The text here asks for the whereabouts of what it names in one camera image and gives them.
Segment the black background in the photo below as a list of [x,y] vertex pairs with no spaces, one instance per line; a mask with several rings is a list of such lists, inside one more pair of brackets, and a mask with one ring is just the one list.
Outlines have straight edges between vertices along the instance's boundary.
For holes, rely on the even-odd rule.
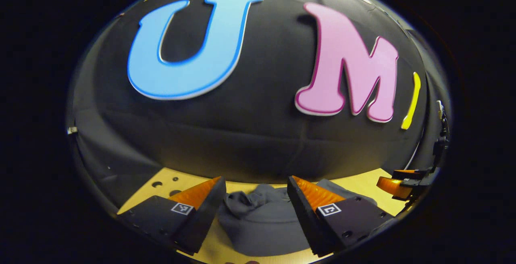
[[[172,263],[168,251],[111,219],[76,176],[64,130],[72,70],[94,35],[136,0],[3,0],[4,154],[7,200],[2,222],[8,263]],[[508,262],[513,236],[504,219],[511,186],[510,0],[383,0],[455,59],[453,147],[445,172],[402,227],[346,262]]]

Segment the gray cloth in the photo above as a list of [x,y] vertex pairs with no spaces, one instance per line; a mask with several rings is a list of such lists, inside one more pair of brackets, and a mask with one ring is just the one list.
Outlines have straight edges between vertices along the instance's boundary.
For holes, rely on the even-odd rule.
[[[350,192],[327,179],[317,185],[343,198],[361,196],[376,205],[372,198]],[[233,248],[247,256],[277,256],[310,247],[286,187],[258,185],[249,194],[226,194],[218,218]]]

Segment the yellow wooden surface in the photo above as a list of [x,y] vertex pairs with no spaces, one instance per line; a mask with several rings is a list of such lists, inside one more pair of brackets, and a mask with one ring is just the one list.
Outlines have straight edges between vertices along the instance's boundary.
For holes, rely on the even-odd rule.
[[[344,187],[347,190],[362,194],[373,198],[378,207],[383,209],[385,212],[396,216],[405,206],[405,202],[400,200],[393,200],[391,195],[387,192],[380,190],[376,187],[378,178],[380,176],[390,177],[390,175],[382,169],[372,170],[359,175],[339,178],[331,180],[334,183]],[[118,214],[127,211],[128,209],[138,205],[147,198],[153,195],[162,196],[165,198],[169,197],[169,194],[173,190],[185,190],[199,183],[203,183],[210,178],[201,176],[195,176],[171,170],[169,168],[163,168],[153,178],[151,178],[145,185],[143,185],[127,202],[120,208]],[[153,183],[160,182],[161,185],[153,187]],[[253,191],[258,184],[256,183],[236,183],[234,181],[226,181],[227,193],[236,191],[243,191],[249,193]],[[272,185],[273,187],[286,187],[286,184]],[[249,257],[234,251],[232,248],[229,237],[224,232],[223,228],[215,218],[213,224],[208,231],[208,235],[204,240],[201,250],[194,256],[188,257],[194,258],[201,262],[209,264],[225,264],[226,262],[232,262],[234,264],[245,264],[248,261],[257,261],[260,264],[307,264],[315,262],[319,258],[312,254],[310,249],[299,251],[296,253],[272,256],[272,257]]]

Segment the blue letter u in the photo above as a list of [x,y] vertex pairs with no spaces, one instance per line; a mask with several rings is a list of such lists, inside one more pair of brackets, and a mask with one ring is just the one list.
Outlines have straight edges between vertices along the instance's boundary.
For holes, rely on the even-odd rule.
[[127,75],[142,95],[158,100],[183,100],[211,91],[235,68],[253,2],[263,0],[205,0],[213,11],[199,52],[182,62],[161,57],[162,40],[174,14],[187,7],[177,1],[150,12],[140,20],[127,64]]

